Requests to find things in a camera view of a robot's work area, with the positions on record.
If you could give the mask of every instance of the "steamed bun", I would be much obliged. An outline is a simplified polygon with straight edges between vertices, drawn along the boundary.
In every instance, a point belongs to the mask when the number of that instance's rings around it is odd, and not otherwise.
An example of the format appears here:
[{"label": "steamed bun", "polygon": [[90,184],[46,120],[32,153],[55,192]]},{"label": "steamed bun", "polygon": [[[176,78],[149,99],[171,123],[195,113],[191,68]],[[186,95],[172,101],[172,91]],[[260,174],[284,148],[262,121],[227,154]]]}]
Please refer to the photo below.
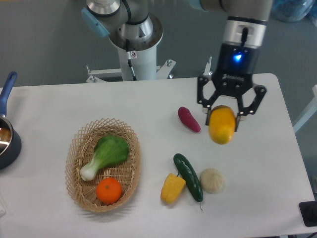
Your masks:
[{"label": "steamed bun", "polygon": [[200,174],[200,184],[207,193],[218,193],[223,189],[224,179],[222,173],[216,169],[205,169]]}]

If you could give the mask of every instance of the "orange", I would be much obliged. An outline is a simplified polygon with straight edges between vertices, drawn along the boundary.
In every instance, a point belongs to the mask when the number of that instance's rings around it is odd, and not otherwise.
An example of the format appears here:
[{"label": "orange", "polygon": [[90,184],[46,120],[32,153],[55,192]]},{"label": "orange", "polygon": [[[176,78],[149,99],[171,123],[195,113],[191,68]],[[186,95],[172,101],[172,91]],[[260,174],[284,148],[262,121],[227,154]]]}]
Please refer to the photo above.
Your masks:
[{"label": "orange", "polygon": [[121,193],[121,185],[115,178],[105,178],[101,180],[96,188],[97,198],[107,205],[114,204],[118,201]]}]

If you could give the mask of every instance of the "blue led light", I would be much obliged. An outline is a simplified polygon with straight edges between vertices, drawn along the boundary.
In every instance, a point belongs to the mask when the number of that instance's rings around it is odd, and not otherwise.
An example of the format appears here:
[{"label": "blue led light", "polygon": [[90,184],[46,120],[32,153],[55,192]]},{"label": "blue led light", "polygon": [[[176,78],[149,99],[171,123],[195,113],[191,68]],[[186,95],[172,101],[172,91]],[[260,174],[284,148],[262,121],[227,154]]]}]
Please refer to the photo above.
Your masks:
[{"label": "blue led light", "polygon": [[236,63],[240,62],[241,59],[242,59],[242,54],[237,54],[237,55],[234,55],[234,56],[233,56],[233,60],[234,60]]}]

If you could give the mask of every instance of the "purple sweet potato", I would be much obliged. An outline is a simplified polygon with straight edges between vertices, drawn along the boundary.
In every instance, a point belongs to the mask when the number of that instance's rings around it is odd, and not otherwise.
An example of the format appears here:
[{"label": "purple sweet potato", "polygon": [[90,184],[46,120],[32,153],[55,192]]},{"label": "purple sweet potato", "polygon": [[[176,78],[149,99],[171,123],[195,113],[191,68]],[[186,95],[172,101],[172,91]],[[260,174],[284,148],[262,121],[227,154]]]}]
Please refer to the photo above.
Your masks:
[{"label": "purple sweet potato", "polygon": [[194,132],[200,131],[200,126],[198,122],[195,120],[195,118],[192,116],[192,114],[186,107],[180,107],[178,109],[178,116],[181,122],[189,129],[191,129]]}]

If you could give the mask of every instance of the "bok choy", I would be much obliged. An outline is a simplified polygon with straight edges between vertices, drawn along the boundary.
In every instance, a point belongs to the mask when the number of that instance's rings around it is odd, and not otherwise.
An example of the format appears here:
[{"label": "bok choy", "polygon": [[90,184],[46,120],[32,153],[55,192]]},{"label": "bok choy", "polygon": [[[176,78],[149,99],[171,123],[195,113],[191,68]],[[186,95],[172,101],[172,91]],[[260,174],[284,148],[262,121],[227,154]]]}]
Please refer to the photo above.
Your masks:
[{"label": "bok choy", "polygon": [[113,166],[128,158],[128,143],[121,137],[106,135],[97,142],[91,161],[80,170],[84,181],[93,180],[99,169]]}]

